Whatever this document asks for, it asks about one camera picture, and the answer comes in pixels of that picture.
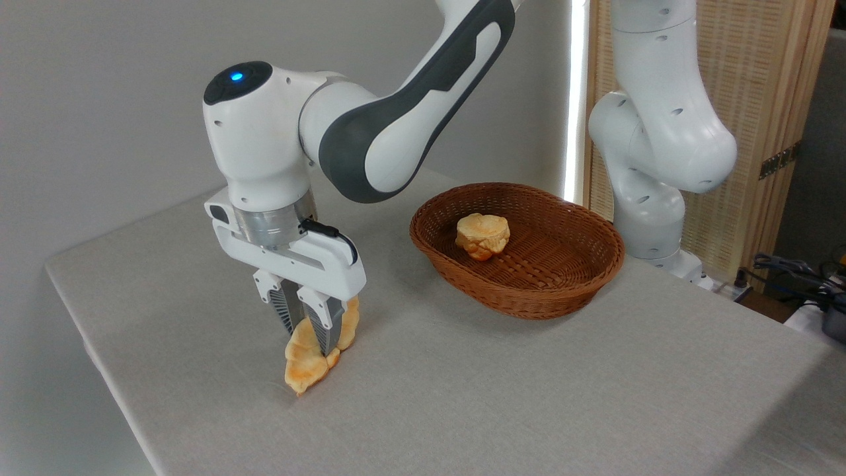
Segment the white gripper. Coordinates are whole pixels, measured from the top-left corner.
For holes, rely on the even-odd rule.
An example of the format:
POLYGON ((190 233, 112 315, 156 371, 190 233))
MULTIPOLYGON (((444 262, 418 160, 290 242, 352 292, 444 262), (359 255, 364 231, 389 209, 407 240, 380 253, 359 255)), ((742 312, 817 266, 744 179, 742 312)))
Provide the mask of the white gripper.
POLYGON ((342 302, 366 283, 362 260, 354 261, 350 244, 312 232, 276 250, 252 244, 239 229, 227 188, 208 199, 204 209, 224 253, 258 269, 253 278, 260 298, 272 305, 289 335, 296 328, 296 283, 302 284, 299 300, 321 353, 328 356, 340 339, 342 302))

